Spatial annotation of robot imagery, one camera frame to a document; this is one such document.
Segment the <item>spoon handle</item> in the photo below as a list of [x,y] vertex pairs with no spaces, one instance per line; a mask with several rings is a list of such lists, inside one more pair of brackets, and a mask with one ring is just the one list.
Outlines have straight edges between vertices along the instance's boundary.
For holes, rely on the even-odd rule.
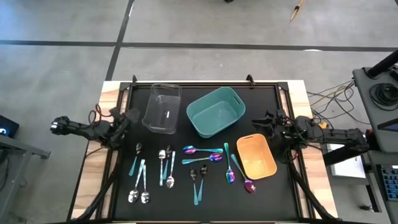
[[169,166],[169,160],[166,160],[166,166],[164,168],[164,172],[163,172],[163,179],[165,180],[167,177],[167,167]]
[[134,159],[134,162],[132,163],[132,166],[131,166],[131,169],[130,169],[130,172],[129,172],[129,176],[130,176],[130,177],[132,177],[132,175],[134,174],[134,169],[135,169],[135,167],[136,167],[136,162],[137,162],[137,156],[136,156],[136,158]]
[[201,195],[202,195],[202,187],[203,187],[203,178],[200,182],[200,189],[199,189],[199,195],[198,195],[198,201],[201,202]]
[[147,166],[144,165],[144,191],[147,191]]
[[170,176],[172,176],[172,174],[173,174],[174,159],[175,159],[175,151],[173,151],[173,154],[172,154],[172,167],[170,168]]
[[188,164],[188,163],[191,163],[191,162],[202,161],[202,160],[207,160],[207,159],[209,159],[209,157],[200,158],[200,159],[183,159],[182,160],[182,164]]
[[228,156],[229,151],[228,151],[228,143],[227,142],[224,143],[224,148],[225,148],[225,153],[226,153],[226,160],[228,161],[228,168],[230,169],[231,165],[229,164],[229,156]]
[[137,176],[137,180],[136,180],[136,188],[138,186],[139,178],[141,177],[141,172],[142,172],[142,168],[144,167],[144,164],[145,164],[145,159],[141,159],[141,165],[139,166],[138,176]]
[[200,152],[218,152],[218,153],[223,153],[223,149],[196,149],[196,151],[200,151]]
[[163,186],[163,159],[160,160],[160,186]]
[[244,175],[243,170],[242,170],[241,166],[239,165],[238,160],[236,159],[235,155],[231,154],[231,158],[235,162],[235,164],[238,167],[239,171],[241,171],[241,174],[244,177],[244,179],[247,180],[248,178]]
[[195,186],[195,183],[193,183],[193,204],[198,205],[198,196],[197,196],[197,187]]

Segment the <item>gray floor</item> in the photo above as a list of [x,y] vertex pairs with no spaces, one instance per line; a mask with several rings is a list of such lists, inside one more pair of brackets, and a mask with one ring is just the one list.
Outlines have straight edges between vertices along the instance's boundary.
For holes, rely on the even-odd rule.
[[[393,0],[306,1],[289,23],[297,2],[137,0],[124,41],[397,47],[398,7]],[[0,0],[0,40],[116,41],[126,6],[127,0]],[[54,136],[49,124],[65,114],[86,122],[112,52],[113,47],[0,45],[0,114],[21,124],[18,139],[52,151],[47,161],[32,160],[29,184],[19,191],[13,215],[28,223],[65,220],[87,141]],[[113,80],[130,80],[133,74],[139,80],[242,80],[250,73],[258,80],[302,79],[308,91],[320,91],[386,55],[122,48]],[[352,114],[367,122],[356,90],[352,101]],[[340,112],[331,105],[325,114]],[[332,122],[336,128],[369,127],[347,115]],[[358,209],[369,203],[363,186],[332,185],[332,191],[344,220],[388,223],[385,212]]]

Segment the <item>keyboard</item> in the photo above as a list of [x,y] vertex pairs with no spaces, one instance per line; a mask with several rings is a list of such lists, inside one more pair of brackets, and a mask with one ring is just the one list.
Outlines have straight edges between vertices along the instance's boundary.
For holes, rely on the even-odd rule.
[[384,182],[387,200],[398,201],[398,166],[377,165]]

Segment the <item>spoon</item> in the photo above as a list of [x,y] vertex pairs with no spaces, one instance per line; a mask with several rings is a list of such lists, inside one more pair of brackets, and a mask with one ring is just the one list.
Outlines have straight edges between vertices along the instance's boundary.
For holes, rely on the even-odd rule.
[[141,202],[149,202],[149,192],[147,191],[147,166],[144,165],[144,192],[141,194]]
[[211,162],[218,162],[223,158],[223,155],[221,153],[212,153],[210,154],[209,157],[206,158],[200,158],[200,159],[183,159],[182,164],[188,164],[191,162],[196,162],[196,161],[202,161],[202,160],[207,160],[209,159]]
[[141,148],[142,148],[142,144],[141,144],[140,142],[137,143],[137,145],[136,145],[137,154],[136,154],[136,158],[134,159],[134,162],[132,163],[132,166],[131,166],[131,169],[130,169],[130,172],[129,172],[129,176],[130,176],[130,177],[132,177],[132,175],[134,174],[134,169],[135,169],[135,167],[136,167],[136,162],[137,162],[138,154],[141,152]]
[[172,177],[173,174],[173,166],[174,166],[174,158],[175,158],[175,151],[173,151],[172,155],[172,167],[170,168],[170,175],[166,180],[167,188],[172,188],[174,186],[174,178]]
[[191,179],[193,181],[193,204],[198,205],[198,197],[197,197],[197,187],[195,186],[195,179],[197,177],[197,171],[191,168],[190,172]]
[[163,172],[163,179],[164,180],[167,178],[167,167],[169,166],[169,157],[170,157],[171,153],[172,153],[172,147],[171,147],[171,145],[168,145],[167,149],[166,149],[166,158],[167,158],[167,160],[166,160],[166,168],[164,169],[164,172]]
[[228,161],[228,170],[226,171],[225,177],[226,177],[226,181],[229,184],[232,184],[235,180],[235,175],[231,169],[231,164],[229,164],[228,143],[224,143],[224,148],[225,148],[225,153],[226,153],[226,160]]
[[141,172],[142,172],[142,168],[144,167],[144,164],[145,164],[145,159],[141,159],[141,165],[139,166],[139,170],[138,170],[136,186],[135,186],[134,190],[130,191],[130,195],[129,195],[130,203],[136,202],[138,199],[139,192],[137,190],[137,186],[138,186],[139,178],[141,177]]
[[249,192],[249,193],[254,193],[256,192],[256,186],[254,186],[254,182],[249,180],[246,175],[244,175],[244,172],[242,171],[241,166],[238,163],[238,160],[236,159],[234,154],[231,154],[232,160],[235,162],[236,166],[238,169],[241,171],[242,176],[244,177],[244,188]]
[[194,154],[195,152],[218,152],[223,153],[223,149],[197,149],[193,146],[185,146],[183,149],[185,154]]
[[159,159],[160,159],[160,186],[163,186],[163,160],[166,158],[166,151],[160,150],[159,151]]
[[203,179],[205,175],[207,174],[207,166],[203,165],[200,168],[200,175],[201,175],[201,183],[200,183],[200,189],[199,189],[199,195],[198,195],[198,201],[201,202],[201,196],[202,196],[202,187],[203,187]]

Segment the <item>black tray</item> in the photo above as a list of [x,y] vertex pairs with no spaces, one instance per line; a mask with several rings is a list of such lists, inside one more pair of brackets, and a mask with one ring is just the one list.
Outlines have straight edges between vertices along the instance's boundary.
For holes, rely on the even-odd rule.
[[[121,172],[111,200],[111,217],[113,220],[131,221],[293,221],[300,215],[299,196],[297,188],[289,176],[288,167],[281,163],[280,149],[271,148],[277,164],[275,175],[255,180],[257,192],[249,194],[243,187],[243,181],[238,168],[231,161],[231,167],[236,174],[235,183],[229,185],[225,179],[227,162],[224,157],[217,163],[210,161],[196,162],[182,165],[182,159],[205,157],[208,153],[197,152],[195,155],[185,155],[182,147],[194,145],[201,148],[223,147],[229,143],[230,154],[239,157],[236,141],[249,134],[258,133],[252,126],[251,120],[261,118],[266,111],[281,108],[281,100],[276,83],[256,84],[255,87],[247,83],[177,83],[182,86],[182,101],[177,132],[173,135],[156,134],[150,132],[139,121],[132,124],[125,135],[125,147],[122,148]],[[150,95],[151,83],[139,83],[131,91],[129,108],[137,108],[141,117],[146,111]],[[246,105],[243,117],[234,125],[209,139],[199,137],[186,114],[187,106],[199,97],[219,88],[231,86]],[[135,145],[143,144],[140,159],[146,160],[147,191],[150,193],[149,204],[141,201],[129,203],[127,197],[134,188],[140,159],[137,160],[134,176],[128,176],[134,157]],[[173,177],[175,186],[168,189],[159,186],[160,160],[158,152],[171,144],[176,150]],[[206,164],[209,173],[205,177],[203,200],[198,206],[193,204],[193,182],[189,177],[190,167],[199,171]],[[197,191],[201,178],[197,178]],[[143,182],[140,180],[138,190],[143,192]]]

